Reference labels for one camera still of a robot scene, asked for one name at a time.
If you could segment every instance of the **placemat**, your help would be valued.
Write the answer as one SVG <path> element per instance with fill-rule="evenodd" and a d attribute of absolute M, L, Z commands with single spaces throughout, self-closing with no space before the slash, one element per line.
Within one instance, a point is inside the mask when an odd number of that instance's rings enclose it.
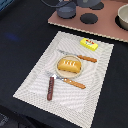
<path fill-rule="evenodd" d="M 128 4 L 128 1 L 127 3 L 124 3 L 124 0 L 122 0 L 122 2 L 103 0 L 102 2 L 104 4 L 104 8 L 101 10 L 92 10 L 90 8 L 81 8 L 77 6 L 76 16 L 72 19 L 60 18 L 55 11 L 48 19 L 48 23 L 110 39 L 128 42 L 128 31 L 120 28 L 116 23 L 118 9 L 121 6 Z M 95 24 L 84 24 L 81 22 L 80 17 L 85 13 L 93 13 L 97 15 L 98 21 Z"/>
<path fill-rule="evenodd" d="M 79 44 L 83 38 L 59 31 L 13 97 L 82 128 L 90 128 L 114 45 L 90 39 L 99 45 L 94 52 Z M 63 56 L 57 49 L 94 57 L 98 61 L 92 63 L 83 60 L 82 75 L 73 79 L 85 84 L 85 89 L 55 80 L 53 99 L 47 101 L 49 77 L 44 72 L 48 70 L 56 73 L 55 60 Z"/>

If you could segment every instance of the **yellow butter block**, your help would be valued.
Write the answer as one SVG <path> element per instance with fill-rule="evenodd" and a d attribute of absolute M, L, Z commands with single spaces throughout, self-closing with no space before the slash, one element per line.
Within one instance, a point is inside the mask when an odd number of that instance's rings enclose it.
<path fill-rule="evenodd" d="M 80 41 L 80 44 L 83 45 L 84 47 L 92 50 L 92 51 L 95 51 L 97 48 L 98 48 L 98 44 L 86 39 L 86 38 L 83 38 L 81 41 Z"/>

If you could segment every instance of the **butter knife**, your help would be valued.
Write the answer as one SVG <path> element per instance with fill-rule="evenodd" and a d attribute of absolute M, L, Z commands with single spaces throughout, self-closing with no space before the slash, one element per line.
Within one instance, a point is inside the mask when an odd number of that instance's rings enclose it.
<path fill-rule="evenodd" d="M 76 55 L 76 54 L 73 54 L 73 53 L 62 51 L 60 49 L 57 49 L 57 51 L 59 51 L 60 53 L 65 54 L 65 55 L 74 55 L 74 56 L 77 56 L 78 58 L 83 59 L 83 60 L 91 61 L 91 62 L 94 62 L 94 63 L 97 62 L 97 59 L 90 58 L 90 57 L 87 57 L 87 56 Z"/>
<path fill-rule="evenodd" d="M 74 85 L 74 86 L 79 87 L 79 88 L 81 88 L 81 89 L 86 88 L 85 85 L 83 85 L 83 84 L 81 84 L 81 83 L 75 82 L 75 81 L 70 80 L 70 79 L 67 79 L 67 78 L 61 78 L 61 77 L 57 76 L 56 74 L 53 74 L 53 73 L 51 73 L 51 72 L 49 72 L 49 71 L 46 71 L 46 73 L 47 73 L 47 75 L 48 75 L 49 77 L 51 77 L 51 76 L 54 77 L 54 79 L 62 80 L 63 82 L 66 82 L 66 83 L 68 83 L 68 84 Z"/>

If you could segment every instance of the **table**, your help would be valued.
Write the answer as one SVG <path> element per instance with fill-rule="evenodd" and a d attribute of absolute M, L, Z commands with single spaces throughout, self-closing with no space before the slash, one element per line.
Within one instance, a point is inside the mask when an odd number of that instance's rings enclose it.
<path fill-rule="evenodd" d="M 0 13 L 0 105 L 53 128 L 80 128 L 13 98 L 54 36 L 63 31 L 114 44 L 91 128 L 127 128 L 128 44 L 50 25 L 48 18 L 54 11 L 40 0 L 16 0 Z"/>

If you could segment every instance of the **wooden knife handle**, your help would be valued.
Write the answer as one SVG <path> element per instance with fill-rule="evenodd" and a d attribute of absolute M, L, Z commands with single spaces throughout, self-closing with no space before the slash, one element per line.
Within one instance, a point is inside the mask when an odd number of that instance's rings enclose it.
<path fill-rule="evenodd" d="M 80 59 L 83 59 L 83 60 L 94 62 L 94 63 L 97 62 L 97 59 L 90 58 L 90 57 L 87 57 L 87 56 L 78 55 L 77 57 L 80 58 Z"/>
<path fill-rule="evenodd" d="M 50 77 L 48 94 L 47 94 L 47 100 L 49 101 L 52 100 L 53 87 L 54 87 L 54 77 Z"/>
<path fill-rule="evenodd" d="M 78 83 L 78 82 L 75 82 L 75 81 L 72 81 L 72 80 L 69 80 L 67 78 L 65 78 L 63 81 L 68 83 L 68 84 L 74 85 L 76 87 L 82 88 L 82 89 L 86 88 L 85 85 Z"/>

